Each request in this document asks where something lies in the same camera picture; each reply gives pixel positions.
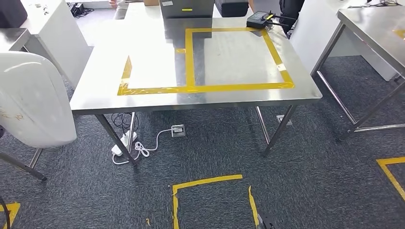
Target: white label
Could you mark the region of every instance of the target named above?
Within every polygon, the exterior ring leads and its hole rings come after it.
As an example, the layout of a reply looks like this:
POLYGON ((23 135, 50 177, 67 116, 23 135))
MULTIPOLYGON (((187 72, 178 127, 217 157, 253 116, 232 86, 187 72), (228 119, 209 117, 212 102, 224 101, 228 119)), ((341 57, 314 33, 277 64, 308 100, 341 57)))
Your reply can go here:
POLYGON ((162 5, 163 5, 163 6, 172 6, 172 5, 173 5, 173 2, 172 2, 172 1, 163 1, 163 2, 162 2, 162 5))

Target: white chair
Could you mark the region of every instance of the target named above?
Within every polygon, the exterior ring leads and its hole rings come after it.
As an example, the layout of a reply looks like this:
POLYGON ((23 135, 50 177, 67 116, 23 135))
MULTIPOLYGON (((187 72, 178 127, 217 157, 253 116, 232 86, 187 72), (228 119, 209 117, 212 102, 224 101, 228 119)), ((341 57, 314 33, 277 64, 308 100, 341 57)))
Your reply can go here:
POLYGON ((55 66, 27 52, 0 53, 0 125, 23 143, 37 148, 29 166, 1 152, 0 159, 38 179, 34 170, 42 148, 62 146, 76 138, 66 88, 55 66))

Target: black bag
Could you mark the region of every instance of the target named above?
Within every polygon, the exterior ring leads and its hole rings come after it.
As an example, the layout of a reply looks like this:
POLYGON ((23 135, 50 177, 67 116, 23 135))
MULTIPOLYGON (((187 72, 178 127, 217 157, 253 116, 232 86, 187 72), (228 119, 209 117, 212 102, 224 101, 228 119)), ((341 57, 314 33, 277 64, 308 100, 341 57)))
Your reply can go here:
POLYGON ((20 0, 0 0, 0 28, 19 28, 27 20, 20 0))

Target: black cable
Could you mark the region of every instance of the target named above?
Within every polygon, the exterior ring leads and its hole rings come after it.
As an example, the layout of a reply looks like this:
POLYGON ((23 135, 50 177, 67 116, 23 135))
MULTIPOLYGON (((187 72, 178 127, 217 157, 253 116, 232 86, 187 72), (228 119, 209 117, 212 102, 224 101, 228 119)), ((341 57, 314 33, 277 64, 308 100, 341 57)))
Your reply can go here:
MULTIPOLYGON (((129 130, 129 128, 131 127, 131 124, 128 124, 125 122, 125 116, 129 115, 130 119, 132 116, 132 113, 117 113, 117 114, 112 114, 111 115, 111 122, 118 128, 122 129, 122 133, 125 135, 126 131, 125 130, 129 130)), ((135 112, 135 124, 136 126, 134 127, 134 131, 138 130, 139 127, 139 119, 138 119, 138 115, 137 112, 135 112)))
POLYGON ((91 13, 93 11, 94 11, 94 9, 92 9, 92 8, 83 8, 83 13, 77 14, 75 17, 76 18, 81 18, 81 17, 84 17, 84 16, 88 15, 89 13, 91 13))
POLYGON ((7 209, 7 205, 4 202, 3 198, 0 197, 0 203, 3 206, 4 213, 6 214, 6 222, 7 222, 7 229, 10 229, 11 227, 11 222, 10 222, 10 214, 9 210, 7 209))
POLYGON ((370 7, 381 7, 381 6, 401 6, 397 0, 385 0, 384 2, 380 2, 375 5, 368 5, 370 7))

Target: metal table edge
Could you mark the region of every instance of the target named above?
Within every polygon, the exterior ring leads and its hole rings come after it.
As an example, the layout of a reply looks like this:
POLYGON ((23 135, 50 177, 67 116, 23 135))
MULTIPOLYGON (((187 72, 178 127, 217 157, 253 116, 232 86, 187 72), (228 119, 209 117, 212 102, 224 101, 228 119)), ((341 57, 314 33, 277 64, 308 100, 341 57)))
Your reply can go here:
POLYGON ((383 58, 388 64, 390 64, 398 73, 405 75, 405 66, 403 66, 398 60, 384 50, 377 42, 368 36, 363 30, 356 26, 350 19, 348 19, 341 10, 338 11, 338 19, 349 28, 354 34, 360 37, 367 45, 374 50, 381 58, 383 58))
POLYGON ((216 109, 227 107, 255 107, 255 106, 289 106, 289 105, 307 105, 314 104, 322 98, 295 99, 291 101, 257 101, 257 102, 237 102, 237 103, 215 103, 215 104, 185 104, 185 105, 163 105, 163 106, 146 106, 146 107, 121 107, 121 108, 100 108, 100 109, 81 109, 73 110, 73 115, 106 115, 124 112, 151 112, 151 111, 173 111, 188 109, 216 109))
POLYGON ((28 42, 30 36, 31 34, 28 29, 25 29, 25 31, 20 35, 17 41, 12 45, 10 51, 20 51, 21 48, 28 42))

